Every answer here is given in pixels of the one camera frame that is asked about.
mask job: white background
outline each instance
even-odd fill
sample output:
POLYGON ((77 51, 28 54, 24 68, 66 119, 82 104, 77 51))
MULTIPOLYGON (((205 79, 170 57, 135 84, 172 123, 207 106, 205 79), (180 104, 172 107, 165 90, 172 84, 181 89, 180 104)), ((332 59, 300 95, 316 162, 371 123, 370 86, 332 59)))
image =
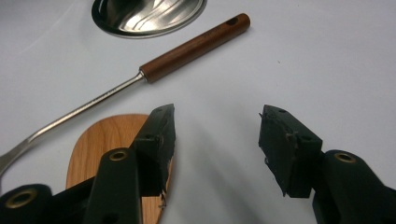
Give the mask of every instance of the white background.
POLYGON ((264 105, 366 160, 395 188, 396 2, 208 0, 174 33, 125 39, 100 30, 92 0, 0 2, 0 154, 245 12, 249 30, 153 85, 123 91, 67 122, 14 163, 3 192, 64 190, 78 137, 100 119, 175 104, 177 166, 163 223, 316 223, 312 199, 283 197, 258 147, 264 105))

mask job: ladle bowl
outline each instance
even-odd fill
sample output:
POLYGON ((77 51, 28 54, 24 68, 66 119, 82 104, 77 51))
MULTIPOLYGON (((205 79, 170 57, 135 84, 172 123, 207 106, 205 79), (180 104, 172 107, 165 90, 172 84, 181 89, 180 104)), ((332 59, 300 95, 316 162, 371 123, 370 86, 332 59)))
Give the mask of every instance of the ladle bowl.
POLYGON ((189 24, 205 4, 206 0, 95 0, 92 18, 112 35, 153 37, 189 24))

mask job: ladle handle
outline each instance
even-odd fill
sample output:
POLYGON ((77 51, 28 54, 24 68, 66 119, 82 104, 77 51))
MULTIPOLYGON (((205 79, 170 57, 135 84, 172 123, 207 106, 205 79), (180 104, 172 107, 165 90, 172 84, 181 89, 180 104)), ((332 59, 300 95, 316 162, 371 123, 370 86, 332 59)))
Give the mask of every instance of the ladle handle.
POLYGON ((186 63, 204 55, 210 50, 244 33, 250 26, 250 18, 247 14, 239 14, 236 17, 212 28, 194 39, 171 49, 160 57, 140 66, 148 83, 153 83, 177 70, 186 63))

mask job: wooden spatula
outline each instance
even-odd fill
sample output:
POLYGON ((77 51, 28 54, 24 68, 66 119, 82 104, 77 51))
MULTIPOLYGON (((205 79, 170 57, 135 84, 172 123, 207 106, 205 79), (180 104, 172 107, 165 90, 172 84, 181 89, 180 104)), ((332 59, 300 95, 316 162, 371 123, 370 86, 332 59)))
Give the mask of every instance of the wooden spatula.
MULTIPOLYGON (((73 187, 95 176, 102 155, 111 149, 131 145, 148 117, 118 115, 94 123, 76 143, 67 171, 66 187, 73 187)), ((142 198, 144 224, 159 222, 163 211, 160 207, 162 203, 161 197, 142 198)))

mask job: screw hole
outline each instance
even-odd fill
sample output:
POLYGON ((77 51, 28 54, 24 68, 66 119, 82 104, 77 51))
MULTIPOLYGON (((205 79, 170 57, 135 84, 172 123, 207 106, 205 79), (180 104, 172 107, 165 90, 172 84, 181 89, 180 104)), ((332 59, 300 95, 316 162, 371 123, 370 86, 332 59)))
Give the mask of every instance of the screw hole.
POLYGON ((6 202, 6 207, 7 208, 20 208, 20 207, 25 206, 26 204, 30 203, 32 200, 34 200, 36 196, 37 196, 36 189, 25 189, 15 195, 13 195, 11 198, 9 198, 6 202))
POLYGON ((237 18, 237 17, 234 17, 234 18, 232 18, 232 19, 226 21, 226 23, 227 23, 227 25, 235 25, 235 24, 238 23, 238 21, 239 21, 238 18, 237 18))
POLYGON ((356 162, 356 159, 354 157, 352 157, 351 155, 346 154, 344 152, 338 152, 334 156, 339 161, 349 162, 349 163, 355 163, 356 162))
POLYGON ((122 161, 128 154, 126 151, 116 151, 110 155, 112 161, 122 161))

